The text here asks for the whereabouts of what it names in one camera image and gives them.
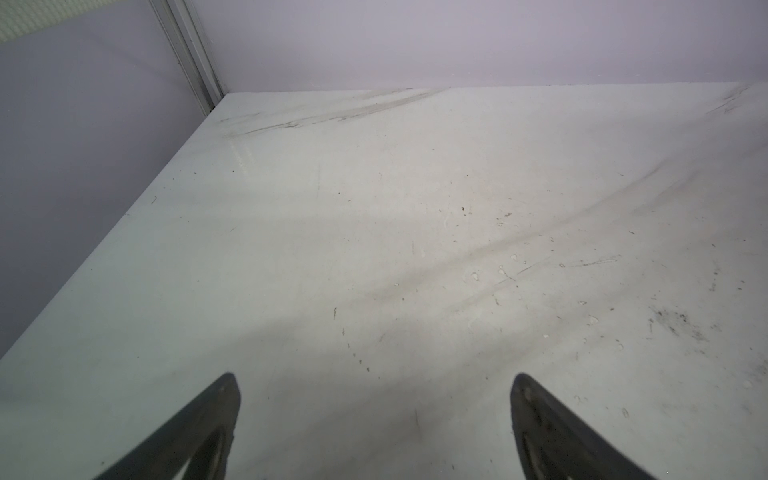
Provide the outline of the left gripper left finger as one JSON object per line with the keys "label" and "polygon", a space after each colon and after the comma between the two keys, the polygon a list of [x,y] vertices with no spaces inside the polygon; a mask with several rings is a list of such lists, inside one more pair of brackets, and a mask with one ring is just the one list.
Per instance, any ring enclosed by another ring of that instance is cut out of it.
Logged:
{"label": "left gripper left finger", "polygon": [[236,377],[227,372],[98,477],[223,479],[240,405]]}

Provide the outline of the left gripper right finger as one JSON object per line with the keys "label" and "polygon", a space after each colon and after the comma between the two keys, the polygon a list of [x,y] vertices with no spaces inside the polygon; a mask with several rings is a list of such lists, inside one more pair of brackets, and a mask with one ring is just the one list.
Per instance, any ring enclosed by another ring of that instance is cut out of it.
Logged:
{"label": "left gripper right finger", "polygon": [[526,373],[513,381],[510,412],[527,479],[654,479]]}

